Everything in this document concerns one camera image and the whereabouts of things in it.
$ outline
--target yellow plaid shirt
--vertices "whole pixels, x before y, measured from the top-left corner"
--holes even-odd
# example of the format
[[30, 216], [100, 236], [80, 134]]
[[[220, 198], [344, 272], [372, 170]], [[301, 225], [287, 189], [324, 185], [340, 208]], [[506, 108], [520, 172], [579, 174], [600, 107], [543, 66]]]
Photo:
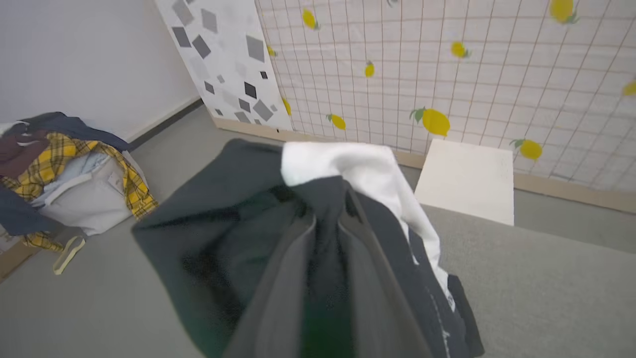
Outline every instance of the yellow plaid shirt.
[[[17, 179], [3, 177], [0, 183], [31, 202], [42, 194], [44, 186], [53, 182], [71, 159], [81, 157], [95, 150], [117, 160], [123, 170], [123, 190], [126, 206], [135, 218], [139, 219], [157, 207], [157, 202], [150, 194], [148, 187], [139, 173], [133, 168], [117, 149], [99, 141], [76, 140], [57, 132], [46, 135], [50, 144], [39, 157], [31, 163], [27, 170]], [[53, 251], [62, 251], [59, 243], [48, 239], [46, 233], [25, 235], [23, 241], [29, 246], [41, 247]]]

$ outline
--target grid pattern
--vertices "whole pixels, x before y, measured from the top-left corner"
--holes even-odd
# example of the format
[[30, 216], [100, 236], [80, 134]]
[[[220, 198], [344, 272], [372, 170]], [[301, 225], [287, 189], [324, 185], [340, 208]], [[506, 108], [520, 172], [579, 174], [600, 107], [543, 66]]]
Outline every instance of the grid pattern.
[[[515, 171], [636, 191], [636, 1], [579, 0], [561, 24], [550, 0], [256, 0], [295, 131], [425, 154], [433, 138], [515, 150]], [[303, 23], [303, 10], [319, 29]], [[451, 53], [463, 43], [470, 56]], [[367, 78], [367, 61], [375, 74]], [[434, 108], [446, 137], [410, 112]], [[341, 116], [346, 130], [326, 119]]]

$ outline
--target white cloth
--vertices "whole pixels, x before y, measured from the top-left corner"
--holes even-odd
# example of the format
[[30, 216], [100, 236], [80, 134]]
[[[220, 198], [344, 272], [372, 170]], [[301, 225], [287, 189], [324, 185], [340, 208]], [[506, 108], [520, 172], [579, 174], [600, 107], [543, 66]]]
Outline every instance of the white cloth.
[[68, 163], [66, 163], [66, 166], [64, 166], [62, 174], [60, 174], [52, 183], [45, 185], [42, 194], [31, 201], [31, 206], [36, 208], [44, 206], [46, 199], [55, 191], [55, 189], [73, 178], [91, 173], [99, 168], [106, 160], [108, 160], [108, 158], [108, 154], [90, 152], [86, 155], [82, 155], [81, 157], [71, 159]]
[[[130, 154], [121, 154], [146, 182]], [[66, 226], [80, 227], [87, 236], [103, 233], [132, 215], [124, 195], [122, 168], [116, 159], [106, 156], [91, 172], [75, 176], [49, 193], [39, 212]]]
[[433, 273], [454, 311], [448, 273], [439, 266], [439, 236], [415, 199], [391, 149], [364, 143], [289, 142], [283, 146], [280, 172], [290, 187], [340, 175], [356, 191], [386, 206], [398, 219], [407, 240], [409, 227], [422, 238]]

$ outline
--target laundry basket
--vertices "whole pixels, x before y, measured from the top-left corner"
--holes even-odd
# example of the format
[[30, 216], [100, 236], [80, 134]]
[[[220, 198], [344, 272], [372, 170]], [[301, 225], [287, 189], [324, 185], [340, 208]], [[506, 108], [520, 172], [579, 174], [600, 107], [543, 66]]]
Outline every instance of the laundry basket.
[[[124, 158], [146, 178], [128, 152]], [[101, 234], [132, 215], [123, 191], [123, 170], [109, 157], [90, 173], [79, 175], [55, 189], [39, 211], [66, 226], [80, 227], [86, 235]]]

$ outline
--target pile of clothes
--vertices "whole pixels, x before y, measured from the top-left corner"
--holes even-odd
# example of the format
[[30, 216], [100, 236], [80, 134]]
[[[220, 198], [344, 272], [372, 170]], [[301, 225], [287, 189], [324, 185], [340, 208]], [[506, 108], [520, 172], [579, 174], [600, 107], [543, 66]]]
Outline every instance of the pile of clothes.
[[63, 251], [49, 233], [60, 221], [69, 223], [51, 218], [54, 215], [47, 214], [51, 211], [47, 204], [61, 187], [71, 186], [74, 179], [94, 172], [107, 161], [116, 163], [117, 173], [122, 173], [109, 177], [108, 182], [118, 187], [121, 200], [136, 218], [157, 207], [141, 170], [127, 152], [130, 144], [88, 127], [79, 118], [45, 113], [5, 124], [0, 135], [0, 225], [10, 235], [20, 236], [27, 246]]

